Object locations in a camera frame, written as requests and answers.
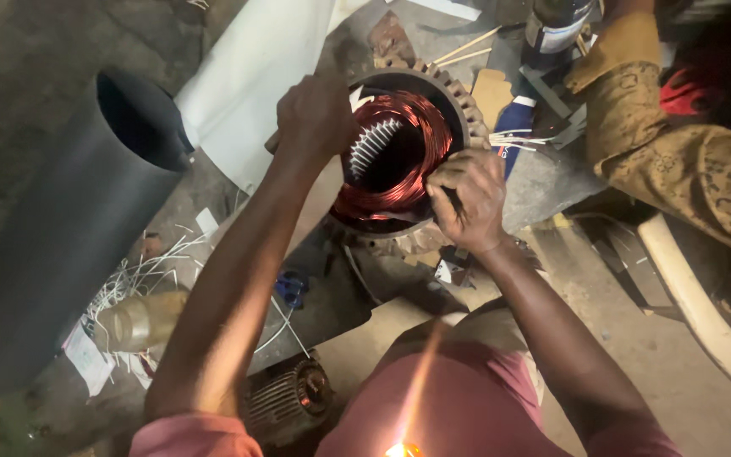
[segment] man's right hand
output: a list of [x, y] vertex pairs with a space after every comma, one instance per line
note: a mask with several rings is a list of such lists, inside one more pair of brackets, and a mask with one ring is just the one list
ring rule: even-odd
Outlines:
[[[481, 254], [509, 237], [503, 231], [504, 160], [491, 151], [464, 150], [428, 178], [425, 188], [442, 232], [460, 247]], [[456, 190], [462, 207], [453, 207], [442, 186]]]

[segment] black plastic pipe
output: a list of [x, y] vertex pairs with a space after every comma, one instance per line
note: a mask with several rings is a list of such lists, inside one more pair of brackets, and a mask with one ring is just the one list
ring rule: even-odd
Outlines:
[[117, 69], [97, 75], [0, 233], [0, 393], [55, 357], [191, 151], [165, 91]]

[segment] copper wire coil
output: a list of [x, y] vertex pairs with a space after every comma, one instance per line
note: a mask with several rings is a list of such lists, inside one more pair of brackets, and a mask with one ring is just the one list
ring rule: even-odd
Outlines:
[[[424, 180], [444, 160], [452, 143], [452, 133], [442, 113], [421, 95], [397, 91], [391, 95], [376, 97], [355, 111], [354, 116], [364, 130], [391, 117], [417, 128], [424, 142], [423, 159], [400, 182], [383, 192], [370, 192], [347, 176], [332, 211], [361, 220], [387, 220], [391, 217], [381, 213], [411, 211], [426, 197]], [[393, 151], [381, 152], [398, 153], [403, 151], [394, 148]]]

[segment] wooden stick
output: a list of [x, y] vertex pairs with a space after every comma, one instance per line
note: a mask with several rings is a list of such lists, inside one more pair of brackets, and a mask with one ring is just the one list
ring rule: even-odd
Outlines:
[[462, 52], [462, 50], [465, 50], [465, 49], [471, 47], [472, 45], [478, 43], [479, 41], [482, 41], [482, 40], [488, 38], [489, 36], [492, 36], [493, 34], [495, 34], [495, 32], [498, 32], [502, 27], [503, 27], [502, 25], [499, 25], [498, 27], [493, 28], [489, 32], [484, 33], [482, 36], [479, 36], [478, 38], [472, 40], [471, 42], [467, 43], [466, 45], [463, 45], [462, 47], [457, 47], [454, 50], [452, 50], [452, 51], [448, 52], [447, 54], [443, 55], [442, 57], [439, 57], [439, 58], [435, 59], [433, 61], [433, 63], [439, 63], [439, 62], [443, 61], [445, 58], [450, 57], [451, 55], [454, 55], [454, 54], [457, 54], [459, 52]]
[[583, 57], [588, 55], [588, 48], [585, 46], [585, 41], [583, 40], [582, 35], [577, 35], [577, 48], [580, 50], [580, 54], [583, 55]]
[[445, 65], [450, 65], [451, 63], [456, 63], [456, 62], [458, 62], [460, 60], [464, 60], [465, 58], [470, 58], [470, 57], [474, 57], [476, 55], [486, 54], [486, 53], [490, 52], [491, 50], [492, 50], [492, 48], [486, 48], [486, 49], [482, 49], [482, 50], [477, 50], [477, 51], [475, 51], [475, 52], [473, 52], [471, 54], [462, 55], [462, 57], [456, 57], [456, 58], [453, 58], [452, 60], [448, 60], [447, 62], [437, 63], [436, 65], [438, 65], [439, 67], [444, 67]]

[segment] red fabric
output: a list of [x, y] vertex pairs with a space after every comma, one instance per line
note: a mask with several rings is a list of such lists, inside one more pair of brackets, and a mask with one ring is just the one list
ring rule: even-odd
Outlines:
[[[398, 417], [420, 354], [381, 363], [320, 444], [320, 457], [380, 457], [398, 439]], [[426, 457], [568, 455], [541, 430], [537, 395], [522, 357], [477, 343], [445, 344], [431, 366], [418, 412], [404, 442]], [[590, 457], [680, 455], [656, 423], [618, 425], [589, 443]], [[137, 432], [132, 457], [223, 455], [259, 457], [237, 419], [184, 415]]]
[[134, 435], [129, 457], [262, 457], [235, 417], [183, 414], [148, 424]]

